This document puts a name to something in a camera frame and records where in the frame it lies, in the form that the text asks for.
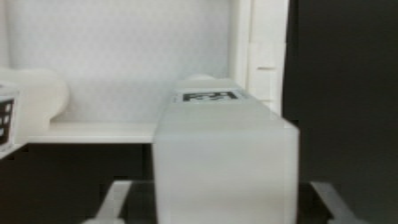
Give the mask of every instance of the white surface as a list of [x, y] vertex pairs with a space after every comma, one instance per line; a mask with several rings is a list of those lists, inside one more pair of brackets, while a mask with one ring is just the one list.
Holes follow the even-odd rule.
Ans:
[[[238, 88], [185, 81], [176, 93], [217, 85]], [[254, 98], [169, 104], [153, 143], [160, 224], [295, 223], [297, 142]]]
[[229, 0], [9, 0], [11, 66], [71, 88], [57, 121], [157, 122], [174, 82], [228, 76]]
[[52, 123], [30, 143], [151, 143], [157, 123]]
[[9, 66], [7, 6], [0, 0], [0, 67]]

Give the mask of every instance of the white shelf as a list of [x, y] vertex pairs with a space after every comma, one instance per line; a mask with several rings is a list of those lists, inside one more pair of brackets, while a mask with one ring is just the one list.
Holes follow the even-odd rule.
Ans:
[[29, 143], [151, 143], [155, 123], [52, 123]]

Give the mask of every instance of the dark floor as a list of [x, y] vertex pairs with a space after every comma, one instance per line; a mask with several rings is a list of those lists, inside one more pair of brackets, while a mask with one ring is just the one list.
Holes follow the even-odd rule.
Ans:
[[112, 181], [125, 179], [139, 184], [123, 216], [151, 221], [148, 151], [148, 145], [29, 145], [0, 161], [0, 223], [82, 223], [96, 214]]

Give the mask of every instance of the shelf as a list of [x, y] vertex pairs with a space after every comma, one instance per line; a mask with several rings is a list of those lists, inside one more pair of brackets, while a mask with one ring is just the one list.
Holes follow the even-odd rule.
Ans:
[[29, 143], [151, 143], [155, 123], [52, 123]]

